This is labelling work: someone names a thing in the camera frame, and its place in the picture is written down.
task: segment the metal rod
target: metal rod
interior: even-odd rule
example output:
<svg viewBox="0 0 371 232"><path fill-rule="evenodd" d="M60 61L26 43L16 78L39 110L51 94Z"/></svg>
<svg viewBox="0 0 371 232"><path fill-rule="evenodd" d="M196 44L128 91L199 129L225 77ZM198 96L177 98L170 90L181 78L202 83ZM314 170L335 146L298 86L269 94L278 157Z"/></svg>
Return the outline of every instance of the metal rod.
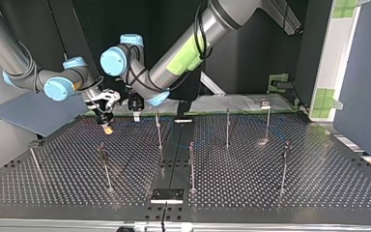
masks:
<svg viewBox="0 0 371 232"><path fill-rule="evenodd" d="M230 109L227 108L227 148L230 146Z"/></svg>
<svg viewBox="0 0 371 232"><path fill-rule="evenodd" d="M36 157L36 154L35 154L35 151L33 150L33 148L29 148L31 154L32 154L32 157L33 157L33 161L35 162L35 165L36 167L38 168L38 171L42 177L42 180L44 181L44 177L43 177L43 173L42 173L42 170L41 170L41 166L39 165L39 162L38 162L38 159Z"/></svg>
<svg viewBox="0 0 371 232"><path fill-rule="evenodd" d="M109 185L109 189L110 189L110 190L113 190L113 187L111 186L110 174L109 174L109 172L108 172L107 163L104 164L104 170L106 171L107 183L108 183L108 185Z"/></svg>
<svg viewBox="0 0 371 232"><path fill-rule="evenodd" d="M0 65L9 74L24 74L29 67L29 58L22 45L5 26L0 15Z"/></svg>
<svg viewBox="0 0 371 232"><path fill-rule="evenodd" d="M287 167L288 167L288 162L291 157L291 142L290 141L285 141L284 144L284 170L282 173L282 182L281 182L281 192L280 196L284 193L285 189L285 179L287 175Z"/></svg>
<svg viewBox="0 0 371 232"><path fill-rule="evenodd" d="M268 108L267 128L270 126L270 120L271 120L271 108Z"/></svg>
<svg viewBox="0 0 371 232"><path fill-rule="evenodd" d="M161 150L162 143L161 143L161 129L160 129L160 123L159 123L159 112L156 113L156 125L157 125L157 131L158 131L158 147Z"/></svg>
<svg viewBox="0 0 371 232"><path fill-rule="evenodd" d="M108 156L106 154L106 149L105 149L103 142L100 144L100 147L99 147L99 155L100 155L100 162L103 163L104 171L106 172L106 178L107 178L107 184L109 185L109 190L113 190L113 187L111 186L111 181L110 181L110 173L107 167Z"/></svg>
<svg viewBox="0 0 371 232"><path fill-rule="evenodd" d="M195 180L194 180L194 143L191 142L189 144L189 159L191 161L191 193L197 191L195 188Z"/></svg>

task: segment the wire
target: wire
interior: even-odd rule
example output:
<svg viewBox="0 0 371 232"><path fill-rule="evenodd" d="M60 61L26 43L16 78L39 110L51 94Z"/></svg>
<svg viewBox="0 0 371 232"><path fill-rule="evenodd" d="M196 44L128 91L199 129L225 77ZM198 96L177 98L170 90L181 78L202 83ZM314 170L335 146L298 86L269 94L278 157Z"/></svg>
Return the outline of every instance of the wire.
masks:
<svg viewBox="0 0 371 232"><path fill-rule="evenodd" d="M204 31L204 25L203 25L203 4L204 0L200 1L200 4L198 5L197 13L195 14L194 19L194 40L195 45L197 46L198 53L200 54L201 60L206 60L211 56L213 53L213 50L208 50L208 43L207 43L207 35ZM201 37L203 39L203 47L200 46L200 40L198 38L198 30L201 33Z"/></svg>
<svg viewBox="0 0 371 232"><path fill-rule="evenodd" d="M41 89L43 89L42 81L39 78L38 65L36 64L36 61L33 59L32 54L29 51L29 49L22 42L19 42L19 43L20 43L20 45L23 46L23 48L25 49L25 51L28 55L29 65L28 65L28 68L27 68L26 72L24 72L23 74L21 74L21 75L10 74L10 77L11 77L11 79L14 79L14 80L20 80L20 79L28 77L32 73L33 74L33 79L32 79L33 90L36 94L38 94L40 92L38 90L38 83L41 85Z"/></svg>

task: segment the cable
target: cable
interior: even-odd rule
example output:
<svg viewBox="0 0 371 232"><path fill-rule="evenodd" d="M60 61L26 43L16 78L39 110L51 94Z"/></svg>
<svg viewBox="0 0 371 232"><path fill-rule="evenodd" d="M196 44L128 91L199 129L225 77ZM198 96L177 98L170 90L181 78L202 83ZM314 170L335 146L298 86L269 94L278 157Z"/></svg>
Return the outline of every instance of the cable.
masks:
<svg viewBox="0 0 371 232"><path fill-rule="evenodd" d="M285 25L286 25L286 21L287 21L287 17L288 17L288 8L289 8L289 0L287 0L287 4L285 6L285 12L284 12L284 20L282 22L282 33L283 33L283 38L282 38L282 45L283 45L283 51L284 51L284 65L285 65L285 68L288 70L288 73L290 72L289 71L289 66L287 65L287 56L286 56L286 45L285 45ZM300 97L300 94L298 93L297 91L297 88L295 87L295 81L292 82L292 86L293 86L293 89L294 89L294 92L295 94L297 95L297 98L300 100L300 104L303 105L303 107L305 108L306 112L309 114L309 109L308 107L305 105L305 103L303 102L302 98Z"/></svg>
<svg viewBox="0 0 371 232"><path fill-rule="evenodd" d="M206 35L206 32L204 31L204 25L203 25L203 4L204 4L204 0L201 0L197 8L197 13L195 14L194 40L195 40L195 45L197 46L198 53L200 54L200 59L204 61L211 56L211 54L213 53L213 50L210 49L208 51L207 35ZM200 31L201 37L203 39L203 48L201 48L200 46L200 40L198 38L198 30Z"/></svg>

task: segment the green tape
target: green tape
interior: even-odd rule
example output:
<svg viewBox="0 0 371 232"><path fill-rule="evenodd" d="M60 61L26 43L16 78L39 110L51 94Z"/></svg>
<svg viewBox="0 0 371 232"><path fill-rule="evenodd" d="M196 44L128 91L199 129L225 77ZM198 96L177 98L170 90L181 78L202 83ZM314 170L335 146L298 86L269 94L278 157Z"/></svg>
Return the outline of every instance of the green tape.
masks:
<svg viewBox="0 0 371 232"><path fill-rule="evenodd" d="M203 38L198 38L200 45L203 44ZM182 49L176 54L167 66L167 70L174 75L182 75L186 71L194 71L200 64L200 53L198 52L194 36L191 36L183 45Z"/></svg>
<svg viewBox="0 0 371 232"><path fill-rule="evenodd" d="M312 118L323 118L329 117L330 110L333 108L333 94L334 89L317 89L315 101L312 108Z"/></svg>
<svg viewBox="0 0 371 232"><path fill-rule="evenodd" d="M353 17L357 8L357 0L336 0L333 18Z"/></svg>
<svg viewBox="0 0 371 232"><path fill-rule="evenodd" d="M286 81L288 81L288 77L289 77L289 75L287 73L283 73L283 74L272 74L272 75L270 75L270 81L268 83L268 91L269 92L285 93L286 90L277 89L275 86L271 86L271 83L274 80L286 82Z"/></svg>

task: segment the metal frame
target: metal frame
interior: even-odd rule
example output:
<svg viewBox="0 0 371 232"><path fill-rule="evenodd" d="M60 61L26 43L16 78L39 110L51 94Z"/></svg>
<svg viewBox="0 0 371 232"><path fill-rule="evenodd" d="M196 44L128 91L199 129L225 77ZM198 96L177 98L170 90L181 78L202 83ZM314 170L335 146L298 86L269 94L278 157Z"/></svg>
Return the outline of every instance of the metal frame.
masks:
<svg viewBox="0 0 371 232"><path fill-rule="evenodd" d="M172 142L165 144L165 147L161 154L162 160L159 164L160 167L158 167L156 170L156 176L150 186L150 191L153 191L153 189L183 189L185 191L185 196L189 196L188 191L191 189L191 186L189 185L189 150L181 148L179 147L179 145L176 144L180 144L180 146L186 146L187 144L190 144L193 136L193 124L174 124L174 129L172 132L173 140L170 140ZM339 151L343 156L345 156L346 159L349 159L348 162L353 162L368 177L371 178L371 165L369 165L368 162L366 162L364 159L361 159L356 153L354 153L348 147L338 141L333 135L328 135L326 142L329 146L333 146L335 150ZM29 159L29 156L29 153L25 153L20 156L19 159L26 160ZM163 160L172 160L172 162L162 162ZM181 164L183 164L185 161L188 161L187 167L176 168L175 164L178 160ZM2 177L7 172L8 169L1 169L0 177ZM311 231L314 229L327 231L337 231L342 229L371 230L371 210L342 211L335 209L307 208L275 208L273 210L223 208L215 210L211 208L192 206L187 198L184 200L184 203L182 205L150 204L149 202L140 205L120 205L118 208L115 209L92 206L66 206L62 208L48 207L45 208L43 211L40 211L40 208L36 206L29 206L27 208L17 206L2 206L0 207L0 212L0 225L13 227L73 227L77 229L83 229L92 228L90 226L93 226L93 228L97 229L111 229L124 225L136 227L140 231L144 230L145 228L150 231L159 230L161 228L161 222L164 221L164 226L166 228L182 228L184 229L183 231L187 231L187 228L192 228L194 229L194 231L206 231L210 229L223 231L234 229L240 229L242 231L254 229L287 231L296 229L301 229L304 231ZM8 212L17 212L17 215L11 215ZM27 219L5 219L13 217ZM138 222L124 223L109 222L108 220ZM359 224L360 226L349 226L340 224Z"/></svg>

